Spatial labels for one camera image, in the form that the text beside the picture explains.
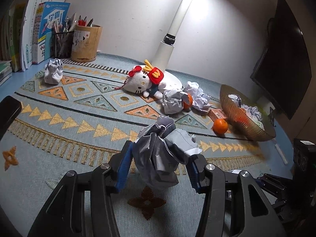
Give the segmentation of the grey lined paper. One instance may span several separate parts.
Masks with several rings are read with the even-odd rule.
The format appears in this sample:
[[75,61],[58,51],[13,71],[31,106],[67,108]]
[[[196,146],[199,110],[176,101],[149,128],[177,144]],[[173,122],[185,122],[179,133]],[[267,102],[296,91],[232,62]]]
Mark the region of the grey lined paper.
[[159,116],[156,122],[144,127],[132,149],[142,180],[156,189],[177,185],[178,165],[186,165],[190,156],[201,152],[195,136],[176,127],[168,116]]

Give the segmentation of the paper ball front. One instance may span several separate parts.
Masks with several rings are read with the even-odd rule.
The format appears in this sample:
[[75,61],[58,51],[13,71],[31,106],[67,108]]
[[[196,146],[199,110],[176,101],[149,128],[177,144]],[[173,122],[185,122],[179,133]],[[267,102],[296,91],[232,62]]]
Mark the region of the paper ball front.
[[237,105],[239,108],[241,107],[242,99],[238,95],[230,94],[228,95],[228,98],[231,99],[234,102],[234,104]]

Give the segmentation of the grid paper ball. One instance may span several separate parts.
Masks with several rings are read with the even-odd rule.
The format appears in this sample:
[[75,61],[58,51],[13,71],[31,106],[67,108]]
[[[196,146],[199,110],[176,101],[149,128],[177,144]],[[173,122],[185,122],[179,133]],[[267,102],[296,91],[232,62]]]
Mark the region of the grid paper ball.
[[162,106],[165,114],[173,115],[183,110],[182,96],[185,93],[182,90],[168,90],[163,93]]

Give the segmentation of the three-ball dango plush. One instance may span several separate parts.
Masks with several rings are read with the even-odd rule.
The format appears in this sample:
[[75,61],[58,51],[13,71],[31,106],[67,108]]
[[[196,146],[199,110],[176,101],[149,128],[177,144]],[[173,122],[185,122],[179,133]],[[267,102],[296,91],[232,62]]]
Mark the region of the three-ball dango plush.
[[263,131],[265,130],[263,123],[262,123],[256,116],[249,115],[248,117],[249,117],[250,120],[252,120],[257,126],[259,126]]

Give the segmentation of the white power strip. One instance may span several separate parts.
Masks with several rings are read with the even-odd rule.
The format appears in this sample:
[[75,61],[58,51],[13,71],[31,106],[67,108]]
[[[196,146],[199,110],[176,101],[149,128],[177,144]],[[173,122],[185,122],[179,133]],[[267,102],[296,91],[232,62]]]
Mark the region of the white power strip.
[[288,164],[288,160],[287,160],[287,158],[285,157],[285,154],[284,154],[284,152],[281,150],[280,146],[279,146],[277,143],[274,144],[274,146],[275,146],[275,149],[278,151],[278,154],[280,155],[280,157],[281,157],[283,163],[284,163],[285,165],[287,165],[287,164]]

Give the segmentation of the orange tangerine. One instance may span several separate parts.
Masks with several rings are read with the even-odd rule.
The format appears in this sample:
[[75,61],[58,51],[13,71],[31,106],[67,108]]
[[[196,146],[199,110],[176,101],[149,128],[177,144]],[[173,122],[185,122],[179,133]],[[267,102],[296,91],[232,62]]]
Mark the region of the orange tangerine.
[[183,109],[188,110],[193,105],[193,98],[190,94],[185,94],[182,96],[182,102],[183,102]]
[[214,121],[212,130],[218,135],[224,135],[228,130],[228,123],[225,119],[218,118]]

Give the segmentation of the amber ribbed glass bowl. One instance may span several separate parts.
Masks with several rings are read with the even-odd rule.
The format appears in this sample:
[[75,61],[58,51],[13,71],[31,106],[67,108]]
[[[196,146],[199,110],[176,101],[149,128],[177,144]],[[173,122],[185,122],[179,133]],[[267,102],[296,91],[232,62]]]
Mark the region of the amber ribbed glass bowl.
[[264,142],[276,137],[275,128],[269,121],[267,114],[262,109],[259,109],[259,112],[262,115],[261,122],[263,124],[263,128],[248,117],[246,113],[238,105],[236,105],[231,98],[229,98],[229,95],[237,95],[240,97],[241,105],[245,104],[247,106],[256,106],[256,104],[237,89],[228,85],[221,85],[220,102],[222,110],[235,128],[238,128],[248,139],[253,141]]

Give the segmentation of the pink small carton box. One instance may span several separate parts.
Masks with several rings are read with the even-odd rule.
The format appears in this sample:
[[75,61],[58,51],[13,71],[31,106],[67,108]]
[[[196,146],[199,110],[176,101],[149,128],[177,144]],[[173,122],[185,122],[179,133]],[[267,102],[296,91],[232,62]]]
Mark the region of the pink small carton box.
[[211,108],[208,112],[209,118],[214,122],[217,119],[227,120],[226,114],[221,109]]

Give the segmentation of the small paper ball in bowl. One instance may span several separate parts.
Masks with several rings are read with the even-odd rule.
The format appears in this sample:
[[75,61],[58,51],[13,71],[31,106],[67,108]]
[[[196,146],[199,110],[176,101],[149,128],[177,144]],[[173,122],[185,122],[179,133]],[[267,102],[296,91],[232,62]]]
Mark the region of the small paper ball in bowl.
[[245,111],[246,115],[255,121],[262,121],[262,114],[258,110],[257,106],[248,106],[246,104],[242,104],[241,108]]

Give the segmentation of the patterned blue woven mat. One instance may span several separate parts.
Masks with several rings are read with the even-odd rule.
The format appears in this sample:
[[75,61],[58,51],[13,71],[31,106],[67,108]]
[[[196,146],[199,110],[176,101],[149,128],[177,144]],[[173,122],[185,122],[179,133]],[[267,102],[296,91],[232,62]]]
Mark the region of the patterned blue woven mat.
[[[102,56],[90,64],[64,60],[64,80],[44,82],[44,66],[17,72],[1,85],[22,110],[1,140],[1,207],[27,236],[45,201],[69,170],[90,172],[163,114],[151,98],[120,90],[135,61]],[[204,195],[191,187],[186,167],[178,185],[147,187],[132,165],[125,188],[113,196],[121,236],[194,236]]]

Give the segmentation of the crumpled paper ball near lamp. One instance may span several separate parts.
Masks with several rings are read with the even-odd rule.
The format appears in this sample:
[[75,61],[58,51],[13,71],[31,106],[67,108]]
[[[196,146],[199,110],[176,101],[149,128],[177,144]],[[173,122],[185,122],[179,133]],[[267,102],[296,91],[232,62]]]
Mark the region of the crumpled paper ball near lamp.
[[192,107],[201,112],[208,112],[212,107],[211,96],[204,93],[197,82],[188,81],[183,89],[193,99]]

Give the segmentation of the black monitor screen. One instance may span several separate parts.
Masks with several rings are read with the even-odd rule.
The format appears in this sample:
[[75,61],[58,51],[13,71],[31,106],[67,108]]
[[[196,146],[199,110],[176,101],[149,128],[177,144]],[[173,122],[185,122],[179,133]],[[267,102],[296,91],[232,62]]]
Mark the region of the black monitor screen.
[[302,31],[286,0],[277,0],[267,32],[266,47],[251,79],[275,108],[292,119],[306,94],[312,71]]

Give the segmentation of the white desk lamp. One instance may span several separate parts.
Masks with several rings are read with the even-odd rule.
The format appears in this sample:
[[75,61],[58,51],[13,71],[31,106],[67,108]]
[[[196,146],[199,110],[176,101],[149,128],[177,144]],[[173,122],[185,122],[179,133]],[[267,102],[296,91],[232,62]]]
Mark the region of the white desk lamp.
[[172,54],[173,49],[174,49],[176,35],[180,29],[180,26],[183,22],[183,19],[187,13],[187,10],[188,10],[191,2],[192,2],[192,0],[181,0],[181,3],[180,3],[180,5],[175,13],[175,16],[171,22],[171,25],[170,25],[165,37],[163,38],[163,40],[159,44],[159,47],[156,51],[156,54],[153,57],[153,60],[151,61],[151,64],[154,67],[158,67],[163,72],[166,70],[166,68],[168,66],[171,54]]

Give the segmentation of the far left paper ball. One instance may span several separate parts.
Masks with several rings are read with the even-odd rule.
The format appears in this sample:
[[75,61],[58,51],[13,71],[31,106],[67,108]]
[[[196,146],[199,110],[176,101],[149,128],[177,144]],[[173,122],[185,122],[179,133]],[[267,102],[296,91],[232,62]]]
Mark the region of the far left paper ball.
[[45,65],[44,82],[50,85],[57,85],[63,77],[63,62],[56,58],[51,59]]

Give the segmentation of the Hello Kitty plush toy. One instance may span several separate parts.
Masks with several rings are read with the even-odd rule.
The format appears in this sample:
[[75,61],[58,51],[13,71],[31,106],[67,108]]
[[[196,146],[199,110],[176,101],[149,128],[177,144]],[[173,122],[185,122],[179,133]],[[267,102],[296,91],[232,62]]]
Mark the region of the Hello Kitty plush toy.
[[136,65],[128,72],[127,77],[121,87],[130,93],[142,95],[144,98],[154,97],[161,100],[166,83],[163,81],[164,73],[154,67],[148,60],[144,60],[144,65]]

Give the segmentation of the black mesh pen holder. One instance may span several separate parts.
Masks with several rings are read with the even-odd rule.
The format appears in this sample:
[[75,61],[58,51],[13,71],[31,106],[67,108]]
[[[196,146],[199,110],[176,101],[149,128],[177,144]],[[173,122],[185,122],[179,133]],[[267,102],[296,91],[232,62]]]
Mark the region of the black mesh pen holder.
[[50,54],[53,58],[64,59],[71,57],[74,31],[53,33]]

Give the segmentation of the bamboo pen holder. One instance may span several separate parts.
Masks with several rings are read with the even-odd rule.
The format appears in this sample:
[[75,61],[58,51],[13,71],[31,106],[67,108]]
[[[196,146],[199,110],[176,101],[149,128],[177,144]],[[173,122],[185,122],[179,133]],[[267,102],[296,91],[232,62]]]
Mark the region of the bamboo pen holder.
[[96,60],[102,26],[79,26],[74,29],[71,60],[79,63]]

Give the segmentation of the blue study book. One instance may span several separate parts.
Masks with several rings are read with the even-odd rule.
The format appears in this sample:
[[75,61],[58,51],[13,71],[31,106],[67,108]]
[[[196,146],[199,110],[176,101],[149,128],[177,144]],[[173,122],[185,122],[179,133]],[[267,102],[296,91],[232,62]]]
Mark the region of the blue study book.
[[47,34],[66,19],[70,3],[43,2],[36,10],[35,23],[32,36],[32,63],[38,64],[45,60]]

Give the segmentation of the stack of books left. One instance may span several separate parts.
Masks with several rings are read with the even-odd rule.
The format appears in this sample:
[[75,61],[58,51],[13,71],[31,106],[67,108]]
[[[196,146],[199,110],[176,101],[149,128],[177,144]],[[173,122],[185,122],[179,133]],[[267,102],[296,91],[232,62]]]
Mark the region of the stack of books left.
[[14,0],[1,19],[1,85],[21,70],[20,37],[27,0]]

